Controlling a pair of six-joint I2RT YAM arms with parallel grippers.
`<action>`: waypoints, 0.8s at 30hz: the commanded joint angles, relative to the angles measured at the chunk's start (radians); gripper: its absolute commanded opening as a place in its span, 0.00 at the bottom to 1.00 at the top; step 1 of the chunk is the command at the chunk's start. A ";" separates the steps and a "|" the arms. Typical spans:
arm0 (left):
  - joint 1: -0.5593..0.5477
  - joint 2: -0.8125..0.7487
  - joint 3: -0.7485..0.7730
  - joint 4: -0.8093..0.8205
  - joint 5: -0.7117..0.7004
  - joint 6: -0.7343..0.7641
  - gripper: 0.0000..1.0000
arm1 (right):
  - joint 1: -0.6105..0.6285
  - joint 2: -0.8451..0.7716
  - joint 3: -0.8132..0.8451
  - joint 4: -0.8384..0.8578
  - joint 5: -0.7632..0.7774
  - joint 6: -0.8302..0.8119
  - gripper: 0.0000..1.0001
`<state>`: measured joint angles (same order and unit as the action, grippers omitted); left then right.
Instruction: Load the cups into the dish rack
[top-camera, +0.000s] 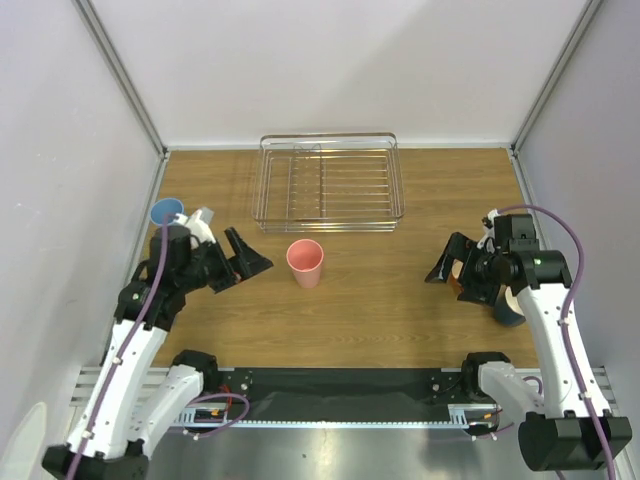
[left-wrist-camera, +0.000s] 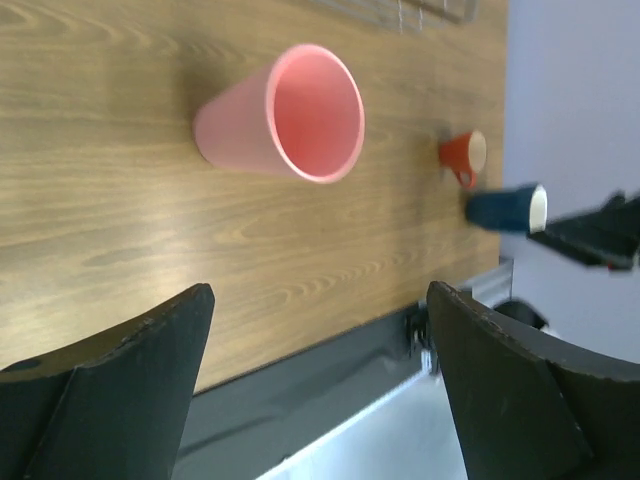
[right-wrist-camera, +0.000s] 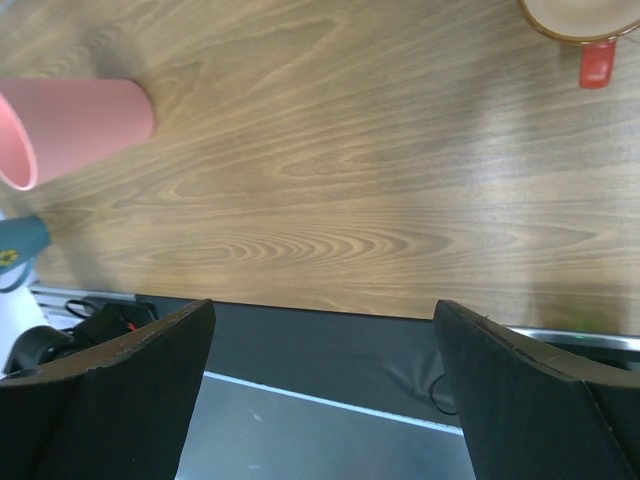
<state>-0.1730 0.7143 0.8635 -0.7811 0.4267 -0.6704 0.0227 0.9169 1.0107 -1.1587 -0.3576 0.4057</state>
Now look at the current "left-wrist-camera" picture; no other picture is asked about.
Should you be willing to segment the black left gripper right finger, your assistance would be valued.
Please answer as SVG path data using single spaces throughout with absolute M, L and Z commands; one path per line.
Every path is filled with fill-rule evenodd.
M 441 281 L 426 303 L 469 478 L 638 478 L 638 364 L 527 326 Z

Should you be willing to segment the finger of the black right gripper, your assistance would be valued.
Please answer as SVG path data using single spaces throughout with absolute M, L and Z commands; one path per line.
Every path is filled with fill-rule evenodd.
M 639 193 L 615 192 L 593 210 L 549 222 L 529 239 L 585 267 L 639 267 Z

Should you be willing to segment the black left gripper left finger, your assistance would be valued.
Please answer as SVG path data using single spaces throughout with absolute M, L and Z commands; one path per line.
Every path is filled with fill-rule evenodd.
M 171 478 L 214 305 L 195 284 L 2 369 L 2 478 Z

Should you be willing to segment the pink plastic cup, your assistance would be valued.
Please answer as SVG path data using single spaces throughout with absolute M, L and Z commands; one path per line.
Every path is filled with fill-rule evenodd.
M 365 111 L 346 65 L 301 44 L 204 104 L 192 130 L 214 166 L 330 184 L 359 158 Z

